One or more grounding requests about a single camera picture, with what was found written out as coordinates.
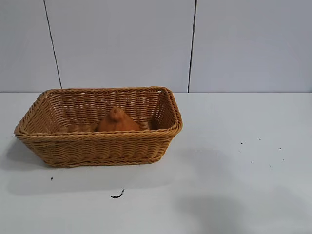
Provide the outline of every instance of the black crumb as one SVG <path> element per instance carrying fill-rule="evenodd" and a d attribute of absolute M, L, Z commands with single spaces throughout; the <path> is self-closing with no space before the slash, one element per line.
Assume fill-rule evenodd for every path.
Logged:
<path fill-rule="evenodd" d="M 121 194 L 119 195 L 119 196 L 111 196 L 111 198 L 120 198 L 122 195 L 123 195 L 123 192 L 124 192 L 125 190 L 123 189 L 122 190 L 122 192 L 121 192 Z"/>

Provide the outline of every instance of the orange toy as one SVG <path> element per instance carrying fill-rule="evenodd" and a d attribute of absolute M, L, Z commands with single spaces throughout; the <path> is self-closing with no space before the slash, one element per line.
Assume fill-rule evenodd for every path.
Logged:
<path fill-rule="evenodd" d="M 139 131 L 139 125 L 133 121 L 122 109 L 114 107 L 99 123 L 99 132 Z"/>

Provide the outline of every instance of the wicker basket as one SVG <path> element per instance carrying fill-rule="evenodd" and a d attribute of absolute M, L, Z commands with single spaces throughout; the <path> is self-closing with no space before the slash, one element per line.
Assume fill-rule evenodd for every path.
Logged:
<path fill-rule="evenodd" d="M 140 131 L 95 132 L 114 106 Z M 156 162 L 181 129 L 167 88 L 54 89 L 38 97 L 14 134 L 47 164 L 76 167 Z"/>

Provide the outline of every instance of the white tabletop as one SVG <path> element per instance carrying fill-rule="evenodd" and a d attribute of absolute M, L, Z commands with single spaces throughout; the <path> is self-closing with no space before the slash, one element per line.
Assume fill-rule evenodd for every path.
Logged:
<path fill-rule="evenodd" d="M 1 234 L 312 234 L 312 94 L 176 94 L 162 160 L 72 169 L 14 138 L 37 96 L 0 94 Z"/>

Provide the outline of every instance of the basket rim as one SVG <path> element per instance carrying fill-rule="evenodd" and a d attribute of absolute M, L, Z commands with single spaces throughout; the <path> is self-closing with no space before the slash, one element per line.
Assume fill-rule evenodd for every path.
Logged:
<path fill-rule="evenodd" d="M 66 132 L 55 132 L 55 133 L 29 133 L 24 130 L 25 126 L 31 121 L 31 115 L 35 113 L 38 108 L 41 106 L 44 98 L 48 94 L 51 93 L 68 93 L 68 92 L 76 92 L 76 91 L 86 91 L 86 92 L 133 92 L 133 91 L 165 91 L 169 95 L 169 101 L 171 104 L 172 111 L 176 118 L 176 123 L 168 129 L 158 129 L 158 130 L 140 130 L 140 131 L 113 131 L 113 132 L 74 132 L 74 133 L 66 133 Z M 79 139 L 79 138 L 101 138 L 101 139 L 109 139 L 109 138 L 150 138 L 150 137 L 174 137 L 178 134 L 183 127 L 182 117 L 180 111 L 177 107 L 175 97 L 173 92 L 161 86 L 150 86 L 150 87 L 123 87 L 123 88 L 66 88 L 66 89 L 50 89 L 41 93 L 37 100 L 33 103 L 33 105 L 29 108 L 27 113 L 21 119 L 14 130 L 14 134 L 18 138 L 32 138 L 36 140 L 42 141 L 51 141 L 56 140 L 59 137 L 64 137 L 63 140 L 70 139 Z"/>

